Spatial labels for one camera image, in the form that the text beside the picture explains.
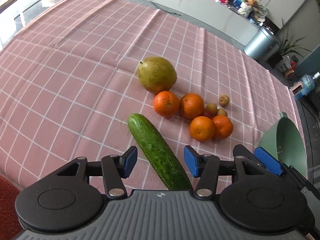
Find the red mat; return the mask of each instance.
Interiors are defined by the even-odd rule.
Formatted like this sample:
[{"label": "red mat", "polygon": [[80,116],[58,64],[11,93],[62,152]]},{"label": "red mat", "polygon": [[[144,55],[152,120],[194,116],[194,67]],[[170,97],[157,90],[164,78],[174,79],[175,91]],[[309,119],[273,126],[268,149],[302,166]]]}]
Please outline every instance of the red mat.
[{"label": "red mat", "polygon": [[11,240],[22,231],[14,208],[20,191],[0,175],[0,239]]}]

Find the pink checkered tablecloth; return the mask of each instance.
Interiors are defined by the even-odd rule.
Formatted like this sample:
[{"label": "pink checkered tablecloth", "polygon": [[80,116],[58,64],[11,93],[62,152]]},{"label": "pink checkered tablecloth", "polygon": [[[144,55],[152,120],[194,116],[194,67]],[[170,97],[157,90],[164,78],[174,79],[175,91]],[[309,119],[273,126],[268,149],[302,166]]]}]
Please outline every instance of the pink checkered tablecloth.
[{"label": "pink checkered tablecloth", "polygon": [[[179,97],[194,92],[207,104],[230,95],[231,137],[199,143],[188,134],[189,120],[155,113],[154,96],[135,75],[151,55],[171,61]],[[184,167],[185,145],[222,160],[232,159],[237,144],[252,151],[280,111],[303,137],[293,97],[268,70],[203,28],[123,0],[63,0],[45,11],[0,52],[0,89],[0,169],[23,187],[78,156],[98,161],[136,145],[130,113],[150,119]],[[128,192],[165,189],[138,152],[123,180]],[[220,177],[218,192],[230,183]],[[102,178],[91,184],[104,192]]]}]

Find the orange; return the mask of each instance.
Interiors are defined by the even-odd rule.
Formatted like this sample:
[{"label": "orange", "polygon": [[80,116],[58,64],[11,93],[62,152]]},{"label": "orange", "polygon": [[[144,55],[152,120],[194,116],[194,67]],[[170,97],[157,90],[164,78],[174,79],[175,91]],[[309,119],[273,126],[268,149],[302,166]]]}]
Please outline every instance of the orange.
[{"label": "orange", "polygon": [[214,135],[214,123],[206,116],[198,116],[191,121],[189,133],[191,137],[199,142],[205,142]]},{"label": "orange", "polygon": [[230,119],[224,115],[217,115],[212,118],[215,125],[215,132],[213,138],[223,140],[230,136],[233,132],[233,124]]},{"label": "orange", "polygon": [[163,117],[173,116],[179,111],[179,98],[170,91],[162,91],[153,99],[153,108]]},{"label": "orange", "polygon": [[186,94],[180,100],[180,113],[184,118],[194,119],[201,115],[203,110],[203,100],[195,93]]}]

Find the gray gripper base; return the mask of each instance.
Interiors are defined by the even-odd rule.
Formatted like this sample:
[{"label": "gray gripper base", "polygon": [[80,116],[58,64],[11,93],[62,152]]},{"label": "gray gripper base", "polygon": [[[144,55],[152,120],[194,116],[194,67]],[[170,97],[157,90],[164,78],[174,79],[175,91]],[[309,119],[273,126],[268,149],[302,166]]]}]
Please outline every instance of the gray gripper base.
[{"label": "gray gripper base", "polygon": [[311,209],[313,216],[315,217],[315,226],[320,231],[320,201],[306,187],[301,190],[301,193],[305,196],[308,206]]},{"label": "gray gripper base", "polygon": [[94,222],[61,235],[29,230],[17,240],[305,240],[298,231],[261,236],[226,221],[210,201],[187,191],[135,190],[125,200],[110,201]]}]

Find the plant leaves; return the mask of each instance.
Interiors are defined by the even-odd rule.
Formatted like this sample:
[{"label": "plant leaves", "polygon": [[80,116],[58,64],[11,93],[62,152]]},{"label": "plant leaves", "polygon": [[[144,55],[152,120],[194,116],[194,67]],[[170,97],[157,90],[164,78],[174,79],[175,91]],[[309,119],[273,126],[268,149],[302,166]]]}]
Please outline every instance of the plant leaves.
[{"label": "plant leaves", "polygon": [[289,50],[293,50],[293,49],[299,49],[299,46],[292,46],[292,47],[288,47],[287,49],[282,51],[282,55],[286,55],[288,54]]},{"label": "plant leaves", "polygon": [[286,54],[289,54],[289,53],[294,53],[294,54],[297,54],[301,57],[303,57],[299,52],[297,52],[296,50],[289,50]]},{"label": "plant leaves", "polygon": [[289,40],[288,40],[288,36],[289,36],[289,27],[287,27],[287,33],[286,33],[286,35],[285,35],[284,43],[282,44],[280,50],[283,50],[283,49],[284,49],[284,46],[287,44],[287,41],[289,41]]},{"label": "plant leaves", "polygon": [[298,41],[302,41],[303,39],[305,39],[307,36],[304,36],[304,37],[302,37],[302,38],[300,38],[300,39],[297,39],[295,42],[294,42],[294,44],[296,44]]},{"label": "plant leaves", "polygon": [[310,49],[305,49],[305,48],[302,48],[302,47],[300,47],[300,49],[304,49],[306,51],[312,52],[312,50],[310,50]]},{"label": "plant leaves", "polygon": [[275,36],[276,36],[276,39],[277,39],[277,44],[278,46],[280,47],[280,44],[281,44],[281,38],[278,34],[275,33]]},{"label": "plant leaves", "polygon": [[[283,18],[281,18],[281,21],[282,21],[282,28],[283,28],[284,26]],[[279,37],[279,51],[281,51],[281,48],[284,44],[285,39],[284,39],[284,35],[282,35],[281,37],[278,35],[278,37]]]},{"label": "plant leaves", "polygon": [[290,49],[299,49],[299,48],[301,48],[300,47],[300,45],[298,45],[298,44],[288,44],[283,50],[282,50],[282,53],[283,54],[286,54],[286,52],[288,51],[288,50],[290,50]]},{"label": "plant leaves", "polygon": [[289,44],[291,44],[292,40],[293,40],[294,35],[291,36],[290,40],[289,40]]},{"label": "plant leaves", "polygon": [[279,48],[279,51],[283,50],[283,47],[285,46],[285,43],[286,43],[286,40],[285,40],[285,37],[282,36],[281,37],[281,43],[280,43],[280,48]]},{"label": "plant leaves", "polygon": [[319,10],[319,13],[320,13],[320,0],[316,0],[317,4],[318,4],[318,10]]}]

